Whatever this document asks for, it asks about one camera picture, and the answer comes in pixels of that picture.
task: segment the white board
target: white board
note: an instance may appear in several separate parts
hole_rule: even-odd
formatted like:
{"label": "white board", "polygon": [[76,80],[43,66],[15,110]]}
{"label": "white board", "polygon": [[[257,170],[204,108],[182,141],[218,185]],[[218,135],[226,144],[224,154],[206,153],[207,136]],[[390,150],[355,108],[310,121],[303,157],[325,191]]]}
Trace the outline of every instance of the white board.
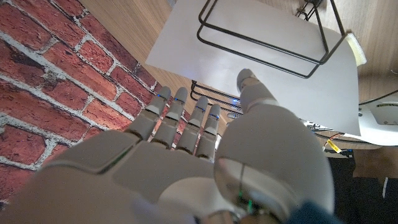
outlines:
{"label": "white board", "polygon": [[[177,1],[148,56],[147,64],[235,96],[239,96],[236,89],[238,73],[243,68],[250,68],[280,105],[299,118],[360,135],[358,72],[347,41],[343,41],[312,77],[303,79],[200,42],[197,39],[198,15],[205,2]],[[316,24],[261,2],[219,0],[208,22],[308,57],[321,59],[325,53]],[[331,50],[341,35],[326,28],[324,31]],[[206,27],[201,37],[303,74],[308,74],[315,66]]]}

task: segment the wire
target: wire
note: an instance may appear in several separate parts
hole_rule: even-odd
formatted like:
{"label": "wire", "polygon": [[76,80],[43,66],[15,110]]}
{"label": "wire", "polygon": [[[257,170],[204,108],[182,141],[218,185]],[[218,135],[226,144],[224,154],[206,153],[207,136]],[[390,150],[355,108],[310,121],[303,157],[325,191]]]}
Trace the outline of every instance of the wire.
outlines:
{"label": "wire", "polygon": [[[329,136],[324,136],[321,134],[314,133],[317,137],[323,138],[323,139],[330,139]],[[336,142],[343,142],[343,143],[351,143],[351,144],[369,144],[375,146],[375,144],[364,142],[364,141],[352,141],[352,140],[344,140],[344,139],[334,139]]]}
{"label": "wire", "polygon": [[314,132],[321,132],[321,131],[334,131],[333,129],[321,129],[321,130],[311,130]]}
{"label": "wire", "polygon": [[389,93],[389,94],[386,94],[386,95],[384,95],[384,96],[380,96],[379,98],[376,98],[376,99],[374,99],[374,100],[365,101],[365,102],[363,102],[363,103],[360,103],[359,105],[365,105],[365,104],[368,104],[368,103],[372,103],[372,102],[375,102],[375,101],[377,101],[377,100],[383,99],[384,97],[391,96],[391,95],[393,95],[393,94],[395,94],[395,93],[398,93],[398,90],[393,91],[393,92],[391,92],[391,93]]}

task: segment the robotic hand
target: robotic hand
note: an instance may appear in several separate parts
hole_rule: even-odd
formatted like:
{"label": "robotic hand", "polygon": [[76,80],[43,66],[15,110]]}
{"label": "robotic hand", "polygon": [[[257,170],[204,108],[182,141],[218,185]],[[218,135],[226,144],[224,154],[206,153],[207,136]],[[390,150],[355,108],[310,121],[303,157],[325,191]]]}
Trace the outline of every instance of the robotic hand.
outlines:
{"label": "robotic hand", "polygon": [[216,154],[218,105],[210,108],[195,150],[207,107],[204,97],[175,150],[168,150],[187,99],[184,88],[147,141],[170,96],[169,88],[163,87],[127,130],[99,134],[43,167],[0,219],[294,223],[292,218],[307,201],[331,213],[331,170],[319,143],[250,70],[239,73],[238,89],[244,115],[228,126]]}

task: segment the metal wire frame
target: metal wire frame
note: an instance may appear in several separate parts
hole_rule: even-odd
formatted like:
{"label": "metal wire frame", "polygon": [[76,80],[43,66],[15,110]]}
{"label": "metal wire frame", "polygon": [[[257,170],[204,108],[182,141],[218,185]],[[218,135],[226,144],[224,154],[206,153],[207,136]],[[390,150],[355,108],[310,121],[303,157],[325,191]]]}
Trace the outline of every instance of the metal wire frame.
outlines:
{"label": "metal wire frame", "polygon": [[[301,15],[304,15],[305,16],[305,20],[309,21],[311,19],[312,15],[315,12],[315,10],[314,10],[315,7],[316,8],[319,7],[319,5],[322,2],[323,2],[323,0],[305,0],[305,5],[301,9],[297,10],[296,16],[300,17]],[[305,8],[307,7],[307,5],[309,3],[312,3],[312,8],[311,8],[311,10],[308,13],[306,13],[306,12],[304,12],[304,10],[305,10]]]}
{"label": "metal wire frame", "polygon": [[[200,42],[203,42],[204,44],[216,47],[216,48],[221,49],[221,50],[225,50],[225,51],[230,52],[232,54],[236,54],[238,56],[253,60],[255,62],[259,62],[261,64],[270,66],[272,68],[276,68],[278,70],[281,70],[283,72],[287,72],[287,73],[289,73],[291,75],[295,75],[295,76],[298,76],[300,78],[310,78],[315,73],[315,71],[318,69],[318,67],[320,65],[325,64],[329,60],[329,58],[332,56],[332,54],[336,51],[338,46],[340,46],[340,44],[343,42],[344,38],[346,37],[346,33],[344,31],[344,28],[343,28],[343,25],[341,23],[340,17],[338,15],[337,8],[335,6],[334,0],[330,0],[330,2],[331,2],[331,5],[333,7],[333,11],[335,13],[336,20],[337,20],[337,23],[338,23],[338,26],[339,26],[339,29],[340,29],[340,32],[341,32],[341,38],[336,43],[336,45],[332,48],[331,51],[329,51],[329,48],[328,48],[328,44],[327,44],[326,37],[325,37],[324,31],[323,31],[321,20],[319,18],[318,9],[317,9],[317,7],[314,7],[315,14],[317,15],[317,21],[318,21],[320,34],[321,34],[321,37],[322,37],[322,43],[323,43],[323,46],[325,48],[325,54],[320,60],[317,60],[317,59],[314,59],[314,58],[311,58],[311,57],[308,57],[308,56],[304,56],[304,55],[292,52],[290,50],[283,49],[282,47],[278,47],[278,46],[275,46],[275,45],[272,45],[272,44],[268,44],[268,43],[265,43],[263,41],[256,40],[256,39],[253,39],[251,37],[248,37],[248,36],[245,36],[245,35],[242,35],[242,34],[239,34],[239,33],[236,33],[236,32],[233,32],[233,31],[230,31],[230,30],[218,27],[218,26],[215,26],[213,24],[207,23],[207,19],[209,18],[209,16],[210,16],[211,12],[213,11],[214,7],[216,6],[216,3],[218,2],[218,0],[214,0],[214,3],[211,5],[210,10],[208,11],[207,15],[205,16],[204,19],[202,19],[203,14],[205,13],[205,11],[206,11],[206,9],[207,9],[207,7],[208,7],[210,2],[211,2],[211,0],[207,0],[206,4],[203,6],[203,8],[200,11],[199,16],[198,16],[198,19],[199,19],[199,22],[200,22],[201,25],[200,25],[200,27],[198,29],[198,32],[197,32],[197,38],[198,38],[198,40]],[[264,46],[264,47],[267,47],[267,48],[270,48],[270,49],[285,53],[287,55],[290,55],[290,56],[293,56],[293,57],[296,57],[296,58],[300,58],[302,60],[314,63],[315,66],[314,66],[314,68],[312,69],[312,71],[308,75],[303,75],[303,74],[301,74],[299,72],[292,71],[290,69],[275,65],[273,63],[263,61],[263,60],[261,60],[259,58],[256,58],[256,57],[244,54],[242,52],[238,52],[236,50],[232,50],[232,49],[229,49],[227,47],[223,47],[221,45],[218,45],[218,44],[212,43],[210,41],[207,41],[207,40],[203,39],[202,37],[200,37],[200,32],[202,31],[203,27],[214,29],[214,30],[223,32],[225,34],[232,35],[233,37],[237,37],[237,38],[240,38],[240,39],[243,39],[243,40],[247,40],[247,41],[252,42],[254,44],[258,44],[258,45],[261,45],[261,46]]]}
{"label": "metal wire frame", "polygon": [[222,93],[222,92],[220,92],[220,91],[212,90],[212,89],[210,89],[210,88],[207,88],[207,87],[198,85],[198,83],[197,83],[196,81],[193,81],[193,80],[192,80],[192,84],[191,84],[191,94],[190,94],[191,99],[193,99],[193,100],[195,100],[195,101],[198,101],[197,98],[193,97],[193,94],[196,94],[196,95],[199,95],[199,96],[205,96],[205,97],[207,97],[209,100],[213,100],[213,101],[216,101],[216,102],[219,102],[219,103],[228,105],[228,106],[230,106],[230,107],[236,109],[236,111],[233,111],[233,110],[230,110],[230,109],[228,109],[228,108],[221,107],[222,110],[225,110],[225,111],[228,111],[228,112],[231,112],[231,113],[236,113],[236,114],[242,115],[242,112],[239,111],[239,110],[241,110],[241,108],[240,108],[239,106],[236,106],[236,105],[234,105],[234,104],[232,104],[232,103],[228,103],[228,102],[225,102],[225,101],[216,99],[216,98],[213,98],[213,97],[211,97],[211,96],[207,96],[207,95],[198,93],[197,91],[195,91],[195,87],[201,88],[202,90],[206,90],[206,91],[209,91],[209,92],[212,92],[212,93],[216,93],[216,94],[218,94],[218,95],[221,95],[221,96],[224,96],[224,97],[233,99],[233,100],[239,100],[239,101],[240,101],[239,98],[236,98],[236,97],[234,97],[234,96],[231,96],[231,95]]}
{"label": "metal wire frame", "polygon": [[[268,66],[273,67],[273,68],[276,68],[276,69],[278,69],[278,70],[282,70],[282,71],[287,72],[287,73],[290,73],[290,74],[292,74],[292,75],[296,75],[296,76],[298,76],[298,77],[300,77],[300,78],[310,78],[310,77],[313,75],[313,73],[315,72],[315,70],[316,70],[320,65],[323,65],[324,63],[327,62],[327,60],[331,57],[331,55],[335,52],[335,50],[337,49],[337,47],[342,43],[342,41],[343,41],[344,38],[346,37],[346,33],[345,33],[345,31],[344,31],[344,28],[343,28],[343,25],[342,25],[342,23],[341,23],[340,17],[339,17],[339,15],[338,15],[338,11],[337,11],[337,8],[336,8],[336,5],[335,5],[334,0],[330,0],[330,2],[331,2],[331,6],[332,6],[332,8],[333,8],[333,12],[335,13],[335,16],[336,16],[337,24],[338,24],[338,27],[339,27],[339,30],[340,30],[340,33],[341,33],[341,39],[337,42],[337,44],[332,48],[332,50],[331,50],[330,52],[329,52],[329,50],[328,50],[328,46],[327,46],[327,42],[326,42],[326,39],[325,39],[325,35],[324,35],[324,33],[323,33],[323,27],[322,27],[321,21],[320,21],[320,19],[319,19],[319,13],[318,13],[318,9],[317,9],[317,7],[320,5],[320,2],[321,2],[321,1],[319,2],[319,4],[317,4],[316,6],[314,6],[313,9],[311,9],[311,11],[309,12],[310,17],[312,16],[313,13],[315,13],[316,16],[317,16],[317,21],[318,21],[318,25],[319,25],[320,33],[321,33],[321,37],[322,37],[322,42],[323,42],[323,45],[325,46],[325,52],[326,52],[326,53],[325,53],[325,55],[321,58],[321,60],[315,60],[315,59],[312,59],[312,58],[308,58],[308,57],[306,57],[306,56],[303,56],[303,55],[300,55],[300,54],[296,54],[296,53],[291,52],[291,51],[289,51],[289,50],[285,50],[285,49],[282,49],[282,48],[280,48],[280,47],[277,47],[277,46],[274,46],[274,45],[271,45],[271,44],[267,44],[267,43],[261,42],[261,41],[259,41],[259,40],[255,40],[255,39],[252,39],[252,38],[250,38],[250,37],[246,37],[246,36],[244,36],[244,35],[237,34],[237,33],[232,32],[232,31],[230,31],[230,30],[226,30],[226,29],[223,29],[223,28],[220,28],[220,27],[217,27],[217,26],[214,26],[214,25],[211,25],[211,24],[207,23],[206,21],[207,21],[207,19],[209,18],[210,13],[211,13],[212,10],[214,9],[214,6],[215,6],[215,4],[216,4],[216,2],[217,2],[218,0],[215,0],[215,1],[214,1],[213,5],[211,6],[211,8],[210,8],[208,14],[206,15],[205,19],[202,20],[201,17],[202,17],[202,15],[204,14],[205,9],[208,7],[210,1],[211,1],[211,0],[207,0],[205,6],[204,6],[203,9],[201,10],[201,12],[200,12],[200,14],[199,14],[199,17],[198,17],[198,18],[199,18],[199,21],[200,21],[200,23],[201,23],[201,26],[200,26],[200,28],[198,29],[197,38],[198,38],[201,42],[203,42],[203,43],[205,43],[205,44],[208,44],[208,45],[210,45],[210,46],[219,48],[219,49],[221,49],[221,50],[225,50],[225,51],[230,52],[230,53],[232,53],[232,54],[236,54],[236,55],[242,56],[242,57],[244,57],[244,58],[248,58],[248,59],[253,60],[253,61],[255,61],[255,62],[263,63],[264,65],[268,65]],[[248,41],[253,42],[253,43],[255,43],[255,44],[259,44],[259,45],[262,45],[262,46],[265,46],[265,47],[268,47],[268,48],[277,50],[277,51],[279,51],[279,52],[287,53],[288,55],[291,55],[291,56],[294,56],[294,57],[298,57],[298,58],[301,58],[301,59],[303,59],[303,60],[307,60],[307,61],[309,61],[309,62],[315,63],[316,65],[315,65],[315,67],[313,68],[313,70],[312,70],[307,76],[302,75],[302,74],[299,74],[299,73],[297,73],[297,72],[288,70],[288,69],[286,69],[286,68],[282,68],[282,67],[280,67],[280,66],[278,66],[278,65],[274,65],[274,64],[271,64],[271,63],[269,63],[269,62],[265,62],[265,61],[260,60],[260,59],[258,59],[258,58],[254,58],[254,57],[252,57],[252,56],[249,56],[249,55],[246,55],[246,54],[242,54],[241,52],[237,52],[237,51],[235,51],[235,50],[232,50],[232,49],[229,49],[229,48],[226,48],[226,47],[223,47],[223,46],[220,46],[220,45],[217,45],[217,44],[214,44],[214,43],[212,43],[212,42],[209,42],[209,41],[207,41],[207,40],[202,39],[202,38],[200,37],[200,31],[203,29],[204,26],[209,27],[209,28],[211,28],[211,29],[218,30],[218,31],[220,31],[220,32],[224,32],[225,34],[230,34],[230,35],[233,35],[233,36],[235,36],[235,37],[238,37],[238,38],[241,38],[241,39],[244,39],[244,40],[248,40]],[[240,111],[241,111],[241,108],[240,108],[239,106],[236,106],[236,105],[234,105],[234,104],[231,104],[231,103],[228,103],[228,102],[225,102],[225,101],[222,101],[222,100],[219,100],[219,99],[216,99],[216,98],[213,98],[213,97],[210,97],[210,96],[207,96],[207,95],[198,93],[197,91],[195,91],[195,88],[201,88],[201,89],[203,89],[203,90],[210,91],[210,92],[212,92],[212,93],[215,93],[215,94],[218,94],[218,95],[221,95],[221,96],[224,96],[224,97],[233,99],[233,100],[239,100],[239,101],[240,101],[239,98],[235,98],[234,96],[227,95],[227,94],[222,93],[222,92],[220,92],[220,91],[212,90],[212,89],[209,89],[209,88],[207,88],[207,87],[198,85],[196,81],[192,80],[191,93],[190,93],[191,99],[193,99],[193,100],[195,100],[195,101],[198,100],[198,99],[196,99],[196,98],[193,96],[194,94],[195,94],[195,95],[198,95],[198,96],[206,96],[206,97],[207,97],[208,99],[210,99],[210,100],[213,100],[213,101],[222,103],[222,104],[224,104],[224,105],[228,105],[228,106],[230,106],[230,107],[232,107],[232,108],[235,108],[235,109],[238,110],[238,111],[233,111],[233,110],[228,109],[228,108],[225,108],[225,107],[221,107],[222,110],[225,110],[225,111],[228,111],[228,112],[231,112],[231,113],[242,114],[242,112],[240,112]]]}

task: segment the wooden surface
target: wooden surface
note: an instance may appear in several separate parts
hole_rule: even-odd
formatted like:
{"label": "wooden surface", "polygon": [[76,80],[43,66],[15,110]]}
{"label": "wooden surface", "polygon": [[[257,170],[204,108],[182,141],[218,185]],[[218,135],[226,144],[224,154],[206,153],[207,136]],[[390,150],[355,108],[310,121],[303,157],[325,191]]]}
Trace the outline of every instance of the wooden surface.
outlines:
{"label": "wooden surface", "polygon": [[[167,0],[80,1],[160,84],[171,88],[172,94],[181,86],[190,89],[191,80],[144,63],[171,13],[172,9]],[[261,1],[291,14],[303,3],[298,0]],[[359,100],[377,98],[398,89],[398,1],[335,2],[345,29],[354,32],[368,59],[366,65],[358,68]],[[325,27],[337,30],[329,1],[321,6],[320,16]],[[194,105],[195,102],[189,98],[187,111],[191,112]],[[223,134],[226,123],[230,121],[223,112],[220,134]],[[351,149],[374,148],[364,145],[338,145]]]}

